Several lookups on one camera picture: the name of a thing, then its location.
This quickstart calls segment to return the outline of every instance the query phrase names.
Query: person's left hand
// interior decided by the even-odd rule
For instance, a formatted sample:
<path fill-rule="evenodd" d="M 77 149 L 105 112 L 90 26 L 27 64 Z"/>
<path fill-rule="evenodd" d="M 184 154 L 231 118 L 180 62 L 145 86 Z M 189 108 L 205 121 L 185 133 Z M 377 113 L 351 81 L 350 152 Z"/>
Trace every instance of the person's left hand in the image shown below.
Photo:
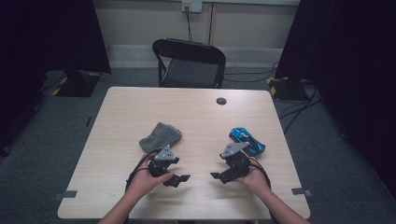
<path fill-rule="evenodd" d="M 155 157 L 155 154 L 150 155 L 146 158 L 145 161 L 137 168 L 136 174 L 132 179 L 131 185 L 127 189 L 126 193 L 132 193 L 135 195 L 139 195 L 139 197 L 143 197 L 146 194 L 150 193 L 157 185 L 169 180 L 172 178 L 174 174 L 167 173 L 164 175 L 160 175 L 158 177 L 154 177 L 149 173 L 149 161 Z"/>

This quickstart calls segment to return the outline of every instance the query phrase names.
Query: folded gray towel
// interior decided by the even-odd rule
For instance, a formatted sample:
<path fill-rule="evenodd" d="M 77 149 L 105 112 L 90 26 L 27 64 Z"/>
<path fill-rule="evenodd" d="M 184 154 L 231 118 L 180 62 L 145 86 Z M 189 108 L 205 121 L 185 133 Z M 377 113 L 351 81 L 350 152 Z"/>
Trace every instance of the folded gray towel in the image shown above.
<path fill-rule="evenodd" d="M 172 146 L 180 140 L 181 132 L 170 124 L 159 122 L 152 133 L 139 141 L 143 150 L 149 153 L 152 150 Z"/>

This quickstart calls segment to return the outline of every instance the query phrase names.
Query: chair backrest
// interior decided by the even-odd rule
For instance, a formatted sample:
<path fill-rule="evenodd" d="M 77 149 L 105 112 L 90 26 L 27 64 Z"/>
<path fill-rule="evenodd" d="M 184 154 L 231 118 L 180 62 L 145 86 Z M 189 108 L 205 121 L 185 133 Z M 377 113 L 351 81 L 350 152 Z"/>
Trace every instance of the chair backrest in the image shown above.
<path fill-rule="evenodd" d="M 187 40 L 159 39 L 153 43 L 152 49 L 160 62 L 162 61 L 160 56 L 184 61 L 223 64 L 223 66 L 226 62 L 224 54 L 216 47 Z"/>

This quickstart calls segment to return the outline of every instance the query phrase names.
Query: blue object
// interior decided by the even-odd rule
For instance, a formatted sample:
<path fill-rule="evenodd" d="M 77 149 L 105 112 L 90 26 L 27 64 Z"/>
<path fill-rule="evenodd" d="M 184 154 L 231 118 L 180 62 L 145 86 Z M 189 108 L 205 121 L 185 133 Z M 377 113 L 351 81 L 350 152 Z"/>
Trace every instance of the blue object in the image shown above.
<path fill-rule="evenodd" d="M 256 138 L 254 138 L 245 128 L 233 128 L 230 132 L 230 137 L 235 141 L 235 143 L 250 143 L 250 145 L 243 149 L 249 157 L 255 157 L 257 155 L 260 155 L 265 150 L 265 145 L 257 141 Z"/>

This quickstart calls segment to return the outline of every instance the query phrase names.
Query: wooden tabletop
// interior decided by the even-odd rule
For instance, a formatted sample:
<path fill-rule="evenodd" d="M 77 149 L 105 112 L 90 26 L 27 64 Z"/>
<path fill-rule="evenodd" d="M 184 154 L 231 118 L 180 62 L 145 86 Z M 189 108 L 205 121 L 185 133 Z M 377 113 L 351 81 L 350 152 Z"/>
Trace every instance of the wooden tabletop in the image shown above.
<path fill-rule="evenodd" d="M 217 103 L 226 99 L 225 105 Z M 144 197 L 130 214 L 142 219 L 269 219 L 268 209 L 241 184 L 222 184 L 210 173 L 228 165 L 219 154 L 233 140 L 230 130 L 245 127 L 266 145 L 257 157 L 272 183 L 273 192 L 301 216 L 310 211 L 290 151 L 267 91 L 168 88 L 110 88 L 93 124 L 63 198 L 60 218 L 102 218 L 121 198 L 125 181 L 143 155 L 138 142 L 158 122 L 180 129 L 173 145 L 180 158 L 169 171 L 191 175 L 177 188 L 160 185 Z"/>

